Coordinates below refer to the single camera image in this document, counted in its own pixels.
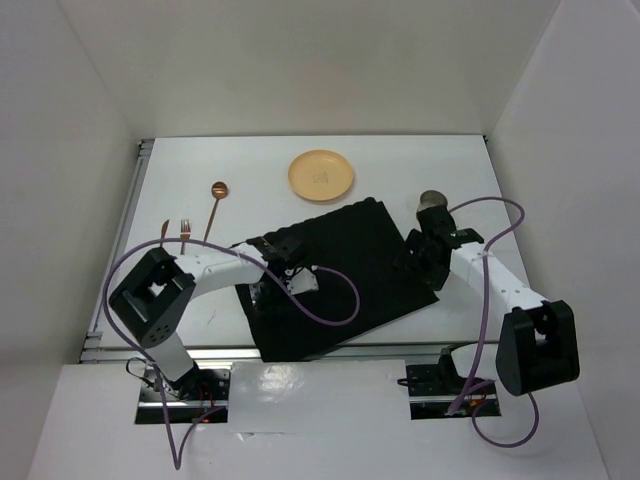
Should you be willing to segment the metal cup copper base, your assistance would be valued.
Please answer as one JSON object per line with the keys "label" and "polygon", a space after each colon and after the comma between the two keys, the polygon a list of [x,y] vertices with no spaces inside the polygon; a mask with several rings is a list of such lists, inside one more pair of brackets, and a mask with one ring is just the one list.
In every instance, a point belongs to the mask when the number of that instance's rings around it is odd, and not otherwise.
{"label": "metal cup copper base", "polygon": [[417,213],[434,207],[448,207],[447,197],[440,191],[427,190],[420,194]]}

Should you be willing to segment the black cloth placemat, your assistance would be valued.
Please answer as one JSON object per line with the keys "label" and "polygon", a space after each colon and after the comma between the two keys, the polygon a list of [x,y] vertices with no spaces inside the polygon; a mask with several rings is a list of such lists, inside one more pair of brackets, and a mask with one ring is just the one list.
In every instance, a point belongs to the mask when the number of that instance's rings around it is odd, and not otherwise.
{"label": "black cloth placemat", "polygon": [[299,239],[302,266],[315,269],[319,290],[286,297],[267,310],[236,292],[265,362],[296,362],[329,351],[377,327],[428,307],[436,294],[393,261],[404,240],[385,205],[373,198],[263,234],[269,242]]}

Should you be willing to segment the copper spoon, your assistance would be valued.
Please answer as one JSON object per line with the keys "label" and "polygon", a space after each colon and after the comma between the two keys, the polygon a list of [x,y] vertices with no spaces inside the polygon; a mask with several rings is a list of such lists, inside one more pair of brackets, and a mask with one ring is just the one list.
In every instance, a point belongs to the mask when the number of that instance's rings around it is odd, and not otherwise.
{"label": "copper spoon", "polygon": [[229,195],[229,188],[227,184],[223,181],[216,181],[211,186],[211,195],[214,199],[214,203],[213,203],[213,206],[209,215],[209,219],[207,222],[207,226],[205,229],[205,233],[203,237],[204,241],[208,240],[220,201],[225,199]]}

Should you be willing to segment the yellow plate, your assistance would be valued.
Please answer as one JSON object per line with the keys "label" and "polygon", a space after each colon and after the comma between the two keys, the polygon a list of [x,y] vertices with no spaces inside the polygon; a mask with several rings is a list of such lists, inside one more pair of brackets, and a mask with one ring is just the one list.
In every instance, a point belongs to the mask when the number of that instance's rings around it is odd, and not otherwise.
{"label": "yellow plate", "polygon": [[342,155],[330,150],[310,150],[290,164],[287,178],[292,190],[312,202],[338,199],[354,182],[354,170]]}

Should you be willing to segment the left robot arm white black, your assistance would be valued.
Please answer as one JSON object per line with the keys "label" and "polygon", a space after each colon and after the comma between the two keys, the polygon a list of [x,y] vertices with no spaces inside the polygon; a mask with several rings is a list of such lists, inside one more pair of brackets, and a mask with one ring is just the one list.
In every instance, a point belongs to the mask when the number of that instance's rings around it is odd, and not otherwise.
{"label": "left robot arm white black", "polygon": [[249,305],[259,307],[281,292],[264,271],[269,269],[289,294],[319,289],[308,267],[300,264],[301,244],[271,244],[249,239],[229,253],[169,254],[149,250],[110,294],[108,303],[120,321],[149,354],[163,375],[162,386],[176,399],[193,395],[199,369],[176,333],[188,303],[199,296],[237,285],[249,287]]}

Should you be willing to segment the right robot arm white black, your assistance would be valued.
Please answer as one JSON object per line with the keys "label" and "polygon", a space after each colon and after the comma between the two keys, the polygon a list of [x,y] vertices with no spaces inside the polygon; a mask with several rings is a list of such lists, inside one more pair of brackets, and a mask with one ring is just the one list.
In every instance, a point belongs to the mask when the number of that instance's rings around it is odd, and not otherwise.
{"label": "right robot arm white black", "polygon": [[580,374],[574,313],[527,287],[473,229],[459,229],[444,205],[421,204],[418,228],[406,240],[403,267],[433,291],[449,276],[464,281],[482,299],[481,334],[500,323],[497,344],[485,337],[443,350],[436,379],[448,392],[470,391],[477,379],[499,381],[513,396],[576,380]]}

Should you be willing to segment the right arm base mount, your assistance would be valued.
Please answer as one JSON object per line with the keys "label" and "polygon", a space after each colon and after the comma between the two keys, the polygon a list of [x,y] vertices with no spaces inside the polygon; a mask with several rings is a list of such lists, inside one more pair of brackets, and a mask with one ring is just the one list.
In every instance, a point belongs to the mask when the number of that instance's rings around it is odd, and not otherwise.
{"label": "right arm base mount", "polygon": [[499,417],[501,409],[493,385],[468,394],[453,415],[447,414],[466,381],[455,370],[451,353],[452,349],[445,347],[435,363],[410,362],[405,367],[405,375],[396,381],[408,392],[411,419],[470,418],[478,407],[481,408],[479,417]]}

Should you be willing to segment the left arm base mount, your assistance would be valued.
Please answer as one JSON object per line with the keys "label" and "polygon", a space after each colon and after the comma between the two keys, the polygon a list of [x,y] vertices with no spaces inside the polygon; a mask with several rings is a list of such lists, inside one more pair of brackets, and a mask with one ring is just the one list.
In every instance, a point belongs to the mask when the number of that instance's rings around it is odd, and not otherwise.
{"label": "left arm base mount", "polygon": [[207,414],[203,423],[226,423],[231,383],[229,365],[201,368],[195,377],[180,385],[158,376],[149,362],[139,357],[125,363],[125,371],[140,383],[135,423],[156,425],[164,422],[162,396],[165,396],[171,424],[188,424]]}

